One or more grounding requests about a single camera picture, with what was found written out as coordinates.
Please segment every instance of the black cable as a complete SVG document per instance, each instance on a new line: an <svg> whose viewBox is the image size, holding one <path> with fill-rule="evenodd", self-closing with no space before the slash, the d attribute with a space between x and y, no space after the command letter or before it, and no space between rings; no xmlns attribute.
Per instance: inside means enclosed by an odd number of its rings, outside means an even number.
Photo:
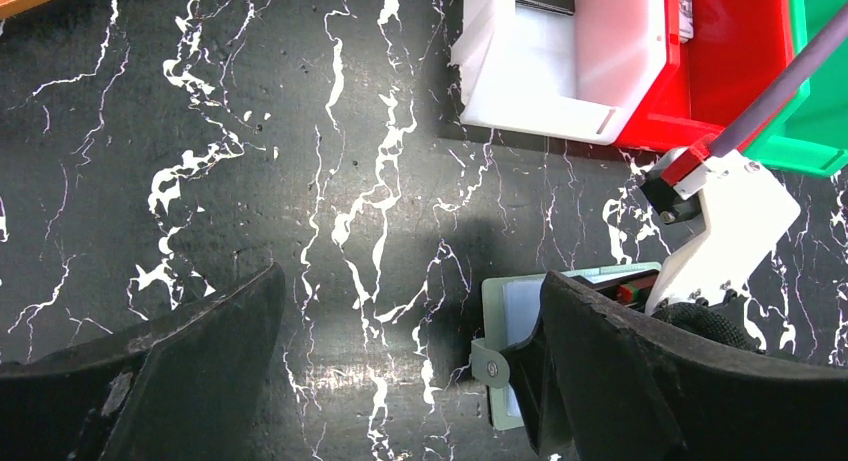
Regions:
<svg viewBox="0 0 848 461"><path fill-rule="evenodd" d="M789 66L709 145L710 154L723 157L741 145L783 106L801 84L848 37L848 4L810 41Z"/></svg>

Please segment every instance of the red bin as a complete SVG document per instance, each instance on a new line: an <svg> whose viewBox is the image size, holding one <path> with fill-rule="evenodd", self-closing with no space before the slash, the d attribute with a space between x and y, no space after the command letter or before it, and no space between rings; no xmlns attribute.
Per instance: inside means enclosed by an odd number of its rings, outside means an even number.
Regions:
<svg viewBox="0 0 848 461"><path fill-rule="evenodd" d="M679 0L666 0L665 67L615 146L666 152L719 134L794 57L789 0L692 0L681 42Z"/></svg>

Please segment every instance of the black marble table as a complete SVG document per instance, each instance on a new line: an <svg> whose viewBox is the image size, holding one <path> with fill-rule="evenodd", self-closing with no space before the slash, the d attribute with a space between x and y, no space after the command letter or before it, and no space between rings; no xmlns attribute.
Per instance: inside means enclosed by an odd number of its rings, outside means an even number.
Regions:
<svg viewBox="0 0 848 461"><path fill-rule="evenodd" d="M249 459L533 459L470 377L481 281L662 261L690 232L638 192L653 154L459 126L461 3L57 0L0 23L0 360L274 260ZM848 176L780 176L802 213L740 321L842 364Z"/></svg>

